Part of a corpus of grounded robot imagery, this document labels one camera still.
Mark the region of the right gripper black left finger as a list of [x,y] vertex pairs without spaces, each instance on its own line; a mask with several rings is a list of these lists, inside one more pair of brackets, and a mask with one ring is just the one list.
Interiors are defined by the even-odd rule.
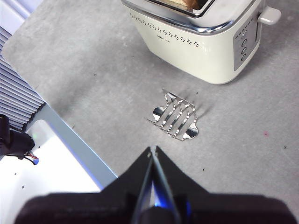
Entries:
[[146,148],[101,192],[51,193],[26,201],[16,224],[128,224],[151,165]]

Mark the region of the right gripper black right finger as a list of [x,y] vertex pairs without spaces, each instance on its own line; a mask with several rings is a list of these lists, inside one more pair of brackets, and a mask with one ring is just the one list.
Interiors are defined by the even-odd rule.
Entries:
[[170,209],[182,224],[292,224],[287,205],[257,194],[212,193],[186,175],[159,147],[154,166],[160,186],[158,205]]

